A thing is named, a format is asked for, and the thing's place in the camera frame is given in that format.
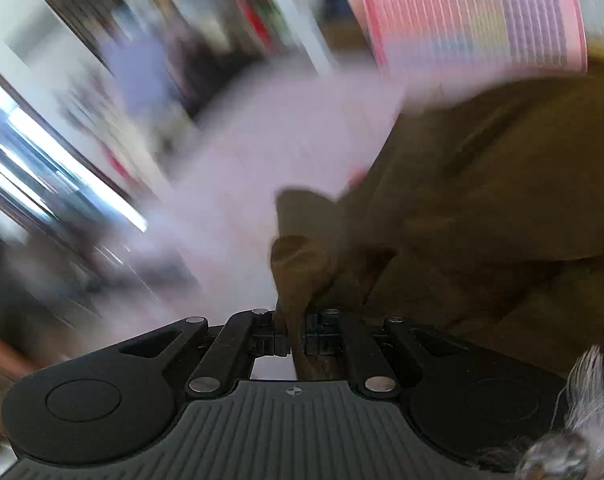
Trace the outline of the brown corduroy pants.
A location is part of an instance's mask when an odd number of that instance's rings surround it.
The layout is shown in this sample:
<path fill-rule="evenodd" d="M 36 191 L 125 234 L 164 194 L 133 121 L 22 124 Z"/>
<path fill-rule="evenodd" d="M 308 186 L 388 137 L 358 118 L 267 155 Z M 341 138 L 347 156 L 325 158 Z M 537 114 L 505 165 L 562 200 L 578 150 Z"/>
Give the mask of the brown corduroy pants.
<path fill-rule="evenodd" d="M 411 324 L 567 375 L 604 349 L 604 65 L 404 110 L 371 168 L 331 200 L 276 198 L 270 267 L 302 379 L 305 315 Z"/>

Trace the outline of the pink checkered cartoon desk mat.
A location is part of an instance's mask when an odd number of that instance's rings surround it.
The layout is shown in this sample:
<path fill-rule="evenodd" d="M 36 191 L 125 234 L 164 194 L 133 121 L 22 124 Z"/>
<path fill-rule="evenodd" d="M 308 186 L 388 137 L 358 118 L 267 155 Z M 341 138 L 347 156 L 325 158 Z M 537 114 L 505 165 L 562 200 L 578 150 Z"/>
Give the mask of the pink checkered cartoon desk mat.
<path fill-rule="evenodd" d="M 267 66 L 242 79 L 176 158 L 169 188 L 140 204 L 147 229 L 120 231 L 108 243 L 128 269 L 169 259 L 193 282 L 107 298 L 98 344 L 189 315 L 218 324 L 239 311 L 272 307 L 277 192 L 342 192 L 379 153 L 404 92 L 360 63 L 329 75 Z"/>

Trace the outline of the lavender folded cloth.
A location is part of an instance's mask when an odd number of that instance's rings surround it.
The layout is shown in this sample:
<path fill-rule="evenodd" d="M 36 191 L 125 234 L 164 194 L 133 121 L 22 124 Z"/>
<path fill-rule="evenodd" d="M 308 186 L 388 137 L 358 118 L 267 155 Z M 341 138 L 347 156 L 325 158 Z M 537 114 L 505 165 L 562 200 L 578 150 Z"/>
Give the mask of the lavender folded cloth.
<path fill-rule="evenodd" d="M 145 113 L 175 98 L 177 90 L 167 69 L 166 49 L 156 36 L 110 38 L 101 44 L 100 53 L 128 115 Z"/>

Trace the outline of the pink learning keyboard tablet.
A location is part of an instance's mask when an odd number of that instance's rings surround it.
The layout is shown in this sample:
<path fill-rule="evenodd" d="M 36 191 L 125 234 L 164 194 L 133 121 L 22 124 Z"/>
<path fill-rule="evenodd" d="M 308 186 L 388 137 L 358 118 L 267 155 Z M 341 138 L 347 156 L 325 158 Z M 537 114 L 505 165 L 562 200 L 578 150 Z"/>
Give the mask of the pink learning keyboard tablet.
<path fill-rule="evenodd" d="M 578 0 L 364 0 L 375 59 L 418 66 L 587 68 Z"/>

